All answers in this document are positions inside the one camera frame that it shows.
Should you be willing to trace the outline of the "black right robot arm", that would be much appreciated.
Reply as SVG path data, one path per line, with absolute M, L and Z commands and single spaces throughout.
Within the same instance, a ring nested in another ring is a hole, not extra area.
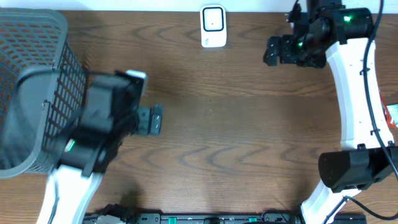
M 397 145 L 377 84 L 374 38 L 378 20 L 369 9 L 315 1 L 287 15 L 293 32 L 272 36 L 264 62 L 331 68 L 341 116 L 341 150 L 318 159 L 320 181 L 300 206 L 302 223 L 332 223 L 346 202 L 397 172 Z

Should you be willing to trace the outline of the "orange chocolate bar wrapper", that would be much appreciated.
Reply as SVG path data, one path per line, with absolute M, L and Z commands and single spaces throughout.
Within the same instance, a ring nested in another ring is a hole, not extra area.
M 382 94 L 380 94 L 380 98 L 387 125 L 390 128 L 397 129 L 397 104 L 387 105 Z

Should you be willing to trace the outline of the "green tissue pack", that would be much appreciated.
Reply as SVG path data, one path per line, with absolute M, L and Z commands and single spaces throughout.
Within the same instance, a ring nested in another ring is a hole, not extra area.
M 388 112 L 391 116 L 391 122 L 397 126 L 398 119 L 398 104 L 387 105 Z

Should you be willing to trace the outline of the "white barcode scanner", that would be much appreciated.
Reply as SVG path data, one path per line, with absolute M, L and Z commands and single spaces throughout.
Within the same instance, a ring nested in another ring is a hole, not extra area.
M 200 9 L 201 46 L 224 47 L 227 41 L 226 10 L 221 5 L 207 5 Z

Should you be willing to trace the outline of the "grey plastic mesh basket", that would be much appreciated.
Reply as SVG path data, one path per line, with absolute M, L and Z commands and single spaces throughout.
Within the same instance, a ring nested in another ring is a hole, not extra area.
M 87 79 L 49 9 L 1 9 L 1 178 L 49 172 L 53 139 L 85 99 Z

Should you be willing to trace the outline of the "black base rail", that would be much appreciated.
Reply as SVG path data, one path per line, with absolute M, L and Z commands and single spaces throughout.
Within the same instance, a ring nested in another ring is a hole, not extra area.
M 170 214 L 155 212 L 137 213 L 118 204 L 109 204 L 95 213 L 86 214 L 83 223 L 102 224 L 304 224 L 298 214 L 268 209 L 262 214 L 214 213 L 214 214 Z

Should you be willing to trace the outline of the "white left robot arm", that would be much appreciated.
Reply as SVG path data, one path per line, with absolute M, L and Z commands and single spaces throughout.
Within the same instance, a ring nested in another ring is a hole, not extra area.
M 85 104 L 53 140 L 50 172 L 38 223 L 81 223 L 123 139 L 139 128 L 139 102 L 147 74 L 97 73 Z

